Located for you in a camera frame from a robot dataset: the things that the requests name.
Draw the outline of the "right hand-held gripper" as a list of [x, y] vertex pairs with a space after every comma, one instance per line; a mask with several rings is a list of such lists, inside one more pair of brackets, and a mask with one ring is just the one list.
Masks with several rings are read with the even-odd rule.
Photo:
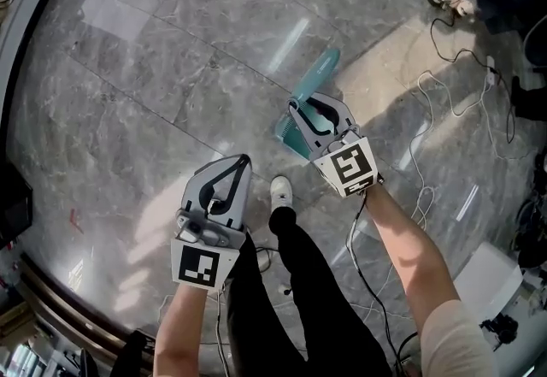
[[[290, 99], [288, 109], [309, 153], [319, 154], [312, 163], [340, 197], [383, 182], [368, 139], [351, 129], [355, 118], [343, 101], [314, 93], [304, 103]], [[336, 139], [326, 146], [331, 134]]]

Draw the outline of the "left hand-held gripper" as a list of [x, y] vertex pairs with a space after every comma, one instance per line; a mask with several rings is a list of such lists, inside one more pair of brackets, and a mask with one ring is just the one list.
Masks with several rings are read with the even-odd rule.
[[189, 179], [170, 244], [173, 281], [207, 291], [222, 288], [246, 240], [251, 177], [250, 158], [241, 154], [210, 162]]

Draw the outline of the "teal dustpan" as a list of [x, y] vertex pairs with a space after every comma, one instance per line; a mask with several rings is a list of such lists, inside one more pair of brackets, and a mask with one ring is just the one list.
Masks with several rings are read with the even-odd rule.
[[[287, 104], [297, 103], [298, 108], [309, 118], [313, 126], [321, 131], [332, 130], [333, 124], [319, 113], [307, 100], [326, 82], [338, 64], [340, 50], [325, 50], [302, 77]], [[289, 109], [285, 111], [275, 126], [274, 134], [292, 152], [308, 160], [310, 150]]]

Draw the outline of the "person's left forearm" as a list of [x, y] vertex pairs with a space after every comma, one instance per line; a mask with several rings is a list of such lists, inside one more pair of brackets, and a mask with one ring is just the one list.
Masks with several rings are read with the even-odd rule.
[[153, 377], [199, 377], [208, 292], [180, 283], [156, 335]]

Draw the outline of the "person's right forearm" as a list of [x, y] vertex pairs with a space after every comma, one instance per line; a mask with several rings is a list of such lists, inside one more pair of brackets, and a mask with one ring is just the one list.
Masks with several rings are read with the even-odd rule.
[[367, 190], [365, 204], [420, 332], [438, 306], [459, 298], [450, 271], [438, 247], [382, 185]]

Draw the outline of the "person's white shoe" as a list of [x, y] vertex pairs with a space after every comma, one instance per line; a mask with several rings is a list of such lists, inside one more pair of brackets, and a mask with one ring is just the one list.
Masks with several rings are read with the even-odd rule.
[[291, 182], [283, 175], [273, 178], [270, 184], [271, 210], [292, 207], [293, 192]]

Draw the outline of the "person's black trousers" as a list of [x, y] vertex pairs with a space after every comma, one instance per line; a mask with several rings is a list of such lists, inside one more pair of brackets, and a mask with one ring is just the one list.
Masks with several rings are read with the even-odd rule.
[[338, 287], [326, 259], [290, 207], [269, 220], [290, 274], [307, 356], [289, 339], [268, 298], [256, 247], [246, 239], [226, 279], [226, 320], [238, 377], [392, 377], [384, 350]]

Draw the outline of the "white power strip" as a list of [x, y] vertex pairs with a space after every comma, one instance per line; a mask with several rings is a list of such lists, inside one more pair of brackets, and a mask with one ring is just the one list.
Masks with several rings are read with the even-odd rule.
[[492, 56], [487, 56], [485, 76], [486, 89], [489, 90], [490, 88], [492, 88], [497, 83], [497, 79], [498, 73], [495, 69], [495, 60]]

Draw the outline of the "black box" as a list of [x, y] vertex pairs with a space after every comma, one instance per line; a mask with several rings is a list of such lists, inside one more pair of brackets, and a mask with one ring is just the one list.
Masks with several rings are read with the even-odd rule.
[[0, 250], [32, 225], [32, 188], [16, 167], [0, 166]]

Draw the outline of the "black equipment pile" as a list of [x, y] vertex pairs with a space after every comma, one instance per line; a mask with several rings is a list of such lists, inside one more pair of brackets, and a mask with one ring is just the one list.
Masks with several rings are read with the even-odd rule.
[[547, 262], [547, 147], [536, 156], [532, 192], [516, 216], [512, 249], [521, 268], [538, 268]]

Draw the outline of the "white box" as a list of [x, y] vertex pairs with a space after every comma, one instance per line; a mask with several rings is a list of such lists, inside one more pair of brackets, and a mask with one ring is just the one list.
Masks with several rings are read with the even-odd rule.
[[493, 320], [521, 286], [521, 268], [506, 254], [483, 242], [454, 280], [460, 299], [480, 324]]

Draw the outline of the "person's beige shirt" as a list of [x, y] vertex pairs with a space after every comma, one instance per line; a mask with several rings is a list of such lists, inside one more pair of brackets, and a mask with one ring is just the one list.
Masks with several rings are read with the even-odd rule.
[[422, 377], [499, 377], [491, 345], [460, 300], [439, 305], [420, 335]]

